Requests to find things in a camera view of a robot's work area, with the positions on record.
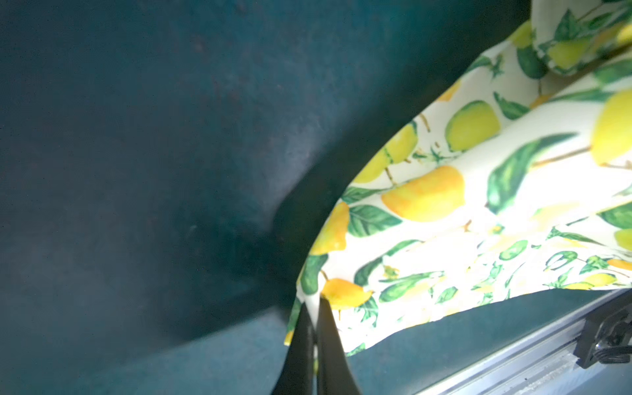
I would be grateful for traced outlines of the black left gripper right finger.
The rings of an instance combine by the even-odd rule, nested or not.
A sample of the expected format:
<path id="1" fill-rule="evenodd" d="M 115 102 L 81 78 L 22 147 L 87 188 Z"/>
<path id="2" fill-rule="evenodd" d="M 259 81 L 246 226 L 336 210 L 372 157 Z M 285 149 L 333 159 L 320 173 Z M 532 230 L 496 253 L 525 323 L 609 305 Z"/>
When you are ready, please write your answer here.
<path id="1" fill-rule="evenodd" d="M 322 297 L 319 302 L 319 315 L 315 332 L 319 362 L 317 394 L 361 395 L 347 363 L 332 306 L 327 299 Z"/>

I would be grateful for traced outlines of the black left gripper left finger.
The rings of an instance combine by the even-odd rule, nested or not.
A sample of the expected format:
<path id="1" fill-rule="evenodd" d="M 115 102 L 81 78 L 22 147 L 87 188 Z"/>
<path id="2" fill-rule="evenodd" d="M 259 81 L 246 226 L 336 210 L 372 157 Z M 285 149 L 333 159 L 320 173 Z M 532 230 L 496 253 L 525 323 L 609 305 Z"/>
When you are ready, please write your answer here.
<path id="1" fill-rule="evenodd" d="M 271 395 L 311 395 L 314 390 L 314 325 L 303 304 L 286 360 Z"/>

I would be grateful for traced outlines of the lemon print skirt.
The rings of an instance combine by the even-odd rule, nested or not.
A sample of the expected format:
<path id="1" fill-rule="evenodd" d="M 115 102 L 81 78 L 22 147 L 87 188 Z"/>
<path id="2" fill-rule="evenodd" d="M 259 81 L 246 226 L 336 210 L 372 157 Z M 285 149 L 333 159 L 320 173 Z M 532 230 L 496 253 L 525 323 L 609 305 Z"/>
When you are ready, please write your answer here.
<path id="1" fill-rule="evenodd" d="M 324 223 L 287 332 L 343 349 L 554 289 L 631 285 L 631 4 L 535 1 L 369 161 Z"/>

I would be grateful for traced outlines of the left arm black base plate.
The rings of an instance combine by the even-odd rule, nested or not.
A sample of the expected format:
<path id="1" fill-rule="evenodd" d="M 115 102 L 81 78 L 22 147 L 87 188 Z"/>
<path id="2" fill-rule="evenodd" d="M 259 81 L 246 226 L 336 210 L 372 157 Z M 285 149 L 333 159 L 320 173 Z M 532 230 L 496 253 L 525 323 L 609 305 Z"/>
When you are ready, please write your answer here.
<path id="1" fill-rule="evenodd" d="M 631 291 L 617 296 L 590 313 L 578 338 L 574 355 L 587 370 L 599 363 L 631 362 Z"/>

